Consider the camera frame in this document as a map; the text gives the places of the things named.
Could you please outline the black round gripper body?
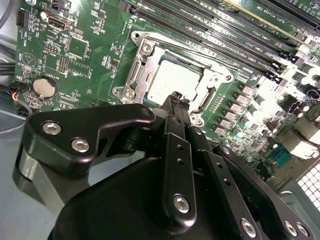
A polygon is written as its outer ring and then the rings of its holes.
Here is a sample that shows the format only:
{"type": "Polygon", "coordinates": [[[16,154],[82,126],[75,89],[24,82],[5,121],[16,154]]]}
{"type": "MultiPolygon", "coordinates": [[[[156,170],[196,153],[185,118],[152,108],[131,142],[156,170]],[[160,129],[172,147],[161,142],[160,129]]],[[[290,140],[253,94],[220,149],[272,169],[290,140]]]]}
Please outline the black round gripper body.
{"type": "Polygon", "coordinates": [[[240,220],[225,210],[213,186],[194,175],[197,219],[173,234],[157,218],[162,163],[145,158],[74,196],[59,213],[53,240],[238,240],[240,220]]]}

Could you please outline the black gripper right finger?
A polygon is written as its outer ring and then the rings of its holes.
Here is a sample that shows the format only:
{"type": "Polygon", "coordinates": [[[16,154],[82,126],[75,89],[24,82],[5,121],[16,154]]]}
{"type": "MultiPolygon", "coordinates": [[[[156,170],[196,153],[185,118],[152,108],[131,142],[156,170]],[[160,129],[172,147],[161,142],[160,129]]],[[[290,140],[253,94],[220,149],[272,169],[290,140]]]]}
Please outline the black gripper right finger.
{"type": "Polygon", "coordinates": [[[192,126],[189,101],[181,100],[196,166],[222,210],[219,228],[230,240],[313,240],[309,226],[226,145],[211,147],[192,126]]]}

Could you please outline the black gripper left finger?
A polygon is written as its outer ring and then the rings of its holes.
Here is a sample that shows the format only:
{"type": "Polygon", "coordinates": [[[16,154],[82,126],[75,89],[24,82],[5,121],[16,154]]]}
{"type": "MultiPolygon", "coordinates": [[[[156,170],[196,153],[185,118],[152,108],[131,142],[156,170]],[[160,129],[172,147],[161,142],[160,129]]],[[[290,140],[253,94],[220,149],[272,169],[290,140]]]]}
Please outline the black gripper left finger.
{"type": "Polygon", "coordinates": [[[197,220],[193,157],[178,92],[151,110],[139,103],[39,112],[23,130],[15,170],[22,190],[59,216],[76,195],[143,159],[161,161],[156,219],[197,220]]]}

